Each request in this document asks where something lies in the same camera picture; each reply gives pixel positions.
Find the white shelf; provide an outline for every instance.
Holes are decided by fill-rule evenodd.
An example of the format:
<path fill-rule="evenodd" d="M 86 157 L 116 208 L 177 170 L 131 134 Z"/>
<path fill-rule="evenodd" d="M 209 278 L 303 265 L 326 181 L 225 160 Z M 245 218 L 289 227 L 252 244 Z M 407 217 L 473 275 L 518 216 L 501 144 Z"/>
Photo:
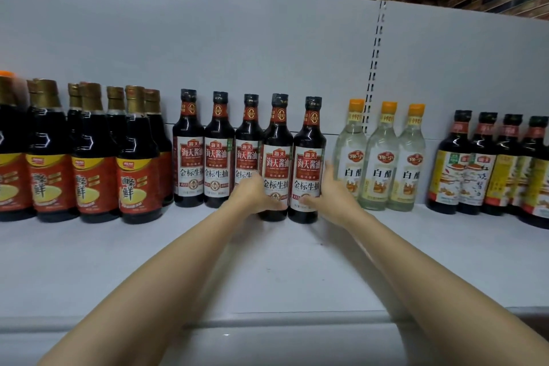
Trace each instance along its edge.
<path fill-rule="evenodd" d="M 82 317 L 211 212 L 172 205 L 159 220 L 137 226 L 79 219 L 1 224 L 0 326 Z M 503 306 L 549 307 L 549 231 L 512 216 L 445 216 L 424 206 L 375 215 Z M 261 319 L 260 313 L 310 313 L 301 314 L 309 319 L 350 311 L 403 314 L 353 239 L 323 220 L 310 226 L 248 220 L 218 264 L 204 301 L 203 321 Z M 36 321 L 47 326 L 43 318 Z"/>

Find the dark glass bottle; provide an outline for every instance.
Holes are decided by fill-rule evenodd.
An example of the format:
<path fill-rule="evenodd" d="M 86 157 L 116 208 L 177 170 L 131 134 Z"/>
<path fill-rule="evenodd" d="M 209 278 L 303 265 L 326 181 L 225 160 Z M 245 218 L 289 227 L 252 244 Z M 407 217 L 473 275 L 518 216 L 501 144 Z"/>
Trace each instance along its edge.
<path fill-rule="evenodd" d="M 67 125 L 72 149 L 78 146 L 82 134 L 82 95 L 78 84 L 69 83 L 69 111 Z"/>
<path fill-rule="evenodd" d="M 234 164 L 235 186 L 240 183 L 240 180 L 250 178 L 257 171 L 259 144 L 263 137 L 263 130 L 257 122 L 258 104 L 259 96 L 257 94 L 244 95 L 244 117 L 242 124 L 237 128 L 234 135 L 236 148 L 236 160 Z"/>
<path fill-rule="evenodd" d="M 159 151 L 145 113 L 145 88 L 127 85 L 126 98 L 126 138 L 116 159 L 119 204 L 124 222 L 141 224 L 162 216 Z"/>
<path fill-rule="evenodd" d="M 455 214 L 460 187 L 469 164 L 471 145 L 467 140 L 471 110 L 456 110 L 453 125 L 436 153 L 427 207 L 442 214 Z"/>
<path fill-rule="evenodd" d="M 149 118 L 150 131 L 158 146 L 158 174 L 160 176 L 160 194 L 162 206 L 169 206 L 174 202 L 174 173 L 172 171 L 172 144 L 166 136 L 166 127 L 160 110 L 160 92 L 145 90 L 145 112 Z"/>
<path fill-rule="evenodd" d="M 314 223 L 319 213 L 299 203 L 304 195 L 320 196 L 326 138 L 320 132 L 322 97 L 305 98 L 303 127 L 294 137 L 292 183 L 288 217 L 296 223 Z"/>
<path fill-rule="evenodd" d="M 25 114 L 25 130 L 26 130 L 26 139 L 27 144 L 29 143 L 30 135 L 35 131 L 35 115 L 36 102 L 38 98 L 38 88 L 36 82 L 38 78 L 33 80 L 27 80 L 27 90 L 29 91 L 29 107 L 27 108 L 27 113 Z"/>
<path fill-rule="evenodd" d="M 26 159 L 37 217 L 47 223 L 78 217 L 69 127 L 53 80 L 37 82 L 35 125 Z"/>
<path fill-rule="evenodd" d="M 530 167 L 528 188 L 524 194 L 519 220 L 549 229 L 549 147 L 537 148 Z"/>
<path fill-rule="evenodd" d="M 0 76 L 0 221 L 36 216 L 32 207 L 25 116 L 17 110 L 13 79 Z"/>
<path fill-rule="evenodd" d="M 504 125 L 496 140 L 495 152 L 498 157 L 494 163 L 484 203 L 480 208 L 483 213 L 502 216 L 506 212 L 516 178 L 517 160 L 521 153 L 518 143 L 521 123 L 522 114 L 506 114 L 504 117 Z"/>
<path fill-rule="evenodd" d="M 532 116 L 528 124 L 528 131 L 520 142 L 520 156 L 517 160 L 516 178 L 511 190 L 510 203 L 507 206 L 507 212 L 511 214 L 522 213 L 521 206 L 524 200 L 524 194 L 528 187 L 530 178 L 530 168 L 532 159 L 545 149 L 544 137 L 547 127 L 547 116 Z"/>
<path fill-rule="evenodd" d="M 204 127 L 196 116 L 196 90 L 181 89 L 181 116 L 173 134 L 175 205 L 199 206 L 204 202 Z"/>
<path fill-rule="evenodd" d="M 229 199 L 234 183 L 234 128 L 227 114 L 228 93 L 214 92 L 214 111 L 204 131 L 204 203 L 219 208 Z"/>
<path fill-rule="evenodd" d="M 82 94 L 82 132 L 72 153 L 76 203 L 85 223 L 120 217 L 116 184 L 118 147 L 111 138 L 101 102 L 101 85 L 85 83 Z"/>
<path fill-rule="evenodd" d="M 124 89 L 109 85 L 106 88 L 109 99 L 106 111 L 106 120 L 109 123 L 109 132 L 118 148 L 126 139 L 126 106 L 124 105 Z"/>
<path fill-rule="evenodd" d="M 289 203 L 292 148 L 294 137 L 286 126 L 288 95 L 272 96 L 271 122 L 263 133 L 259 154 L 259 173 L 263 176 L 265 194 L 275 200 Z M 286 218 L 286 210 L 265 210 L 259 218 L 266 222 L 280 222 Z"/>
<path fill-rule="evenodd" d="M 482 112 L 479 114 L 477 130 L 470 141 L 469 164 L 465 169 L 460 189 L 460 202 L 457 210 L 460 213 L 477 215 L 484 201 L 486 188 L 496 161 L 496 144 L 492 139 L 497 113 Z"/>

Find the forearm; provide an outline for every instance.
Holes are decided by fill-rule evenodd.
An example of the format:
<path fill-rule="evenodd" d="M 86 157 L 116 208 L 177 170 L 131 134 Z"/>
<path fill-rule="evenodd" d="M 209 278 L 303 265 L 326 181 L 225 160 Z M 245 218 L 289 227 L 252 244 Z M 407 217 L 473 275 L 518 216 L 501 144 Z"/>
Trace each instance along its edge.
<path fill-rule="evenodd" d="M 498 366 L 547 363 L 544 339 L 373 216 L 357 213 L 349 230 L 449 359 Z"/>
<path fill-rule="evenodd" d="M 114 289 L 41 364 L 116 364 L 152 331 L 186 319 L 245 216 L 238 205 L 225 203 L 167 245 Z"/>

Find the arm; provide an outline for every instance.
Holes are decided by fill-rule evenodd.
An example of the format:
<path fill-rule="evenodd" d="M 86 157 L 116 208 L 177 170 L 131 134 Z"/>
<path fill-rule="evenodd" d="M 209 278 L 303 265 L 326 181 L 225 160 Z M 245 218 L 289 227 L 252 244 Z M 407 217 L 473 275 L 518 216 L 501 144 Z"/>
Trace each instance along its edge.
<path fill-rule="evenodd" d="M 159 361 L 171 329 L 186 321 L 231 235 L 250 214 L 284 210 L 260 175 L 243 180 L 215 213 L 139 267 L 40 360 L 41 366 L 114 365 L 135 353 Z"/>
<path fill-rule="evenodd" d="M 327 164 L 307 204 L 351 233 L 429 339 L 456 364 L 542 366 L 549 343 L 504 307 L 365 212 Z"/>

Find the hand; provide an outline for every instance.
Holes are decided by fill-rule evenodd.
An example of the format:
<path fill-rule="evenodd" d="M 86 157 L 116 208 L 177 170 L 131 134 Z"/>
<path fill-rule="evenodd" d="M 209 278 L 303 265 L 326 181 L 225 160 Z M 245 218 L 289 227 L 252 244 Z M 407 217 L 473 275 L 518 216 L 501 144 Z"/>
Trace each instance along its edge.
<path fill-rule="evenodd" d="M 229 196 L 227 203 L 241 206 L 247 216 L 264 210 L 285 210 L 287 207 L 285 203 L 265 194 L 263 177 L 258 173 L 254 173 L 251 178 L 241 180 Z"/>
<path fill-rule="evenodd" d="M 302 196 L 301 204 L 317 210 L 322 217 L 343 228 L 348 228 L 356 217 L 366 213 L 341 181 L 334 180 L 334 166 L 326 161 L 322 176 L 320 197 Z"/>

